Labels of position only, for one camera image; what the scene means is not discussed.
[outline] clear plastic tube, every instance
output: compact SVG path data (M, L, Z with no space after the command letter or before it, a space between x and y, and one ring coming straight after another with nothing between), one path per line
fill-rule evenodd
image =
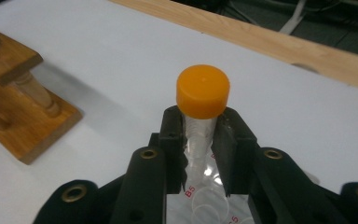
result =
M184 117L187 138L185 155L188 160L186 182L190 185L197 185L204 175L205 156L213 141L216 118L193 119L186 115Z

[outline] cable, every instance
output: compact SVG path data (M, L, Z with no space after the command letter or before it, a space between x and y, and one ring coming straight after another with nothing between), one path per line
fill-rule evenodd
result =
M237 14L239 14L244 20L250 22L253 25L260 26L257 21L253 20L251 17L237 9L237 7L231 2L228 1L226 7L230 8L231 10L234 10Z
M274 5L282 6L282 7L295 7L296 6L296 4L283 3L283 2L279 2L278 0L265 0L265 1L269 2L271 4L274 4ZM341 0L330 0L329 2L327 2L325 7L319 7L319 8L304 7L304 11L307 11L307 12L323 12L323 11L326 11L326 10L328 10L330 8L336 7L336 6L340 5L341 3L342 3Z

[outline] orange screw cap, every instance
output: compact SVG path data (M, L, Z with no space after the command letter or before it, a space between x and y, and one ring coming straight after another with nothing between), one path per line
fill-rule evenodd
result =
M229 81L224 72L206 64L185 69L176 83L176 103L193 119L212 119L226 109Z

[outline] wooden edge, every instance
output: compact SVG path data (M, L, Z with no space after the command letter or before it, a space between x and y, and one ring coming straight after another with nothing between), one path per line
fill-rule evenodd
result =
M15 78L43 62L39 53L0 33L0 85L6 86Z
M358 87L358 55L169 0L110 0Z

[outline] white surface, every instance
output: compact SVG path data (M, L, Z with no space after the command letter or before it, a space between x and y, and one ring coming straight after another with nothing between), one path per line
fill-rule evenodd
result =
M196 63L227 73L228 105L262 147L285 150L335 192L358 181L358 89L107 1L9 1L0 31L38 51L35 76L84 112L30 166L0 145L0 223L31 223L70 180L102 186L125 173Z

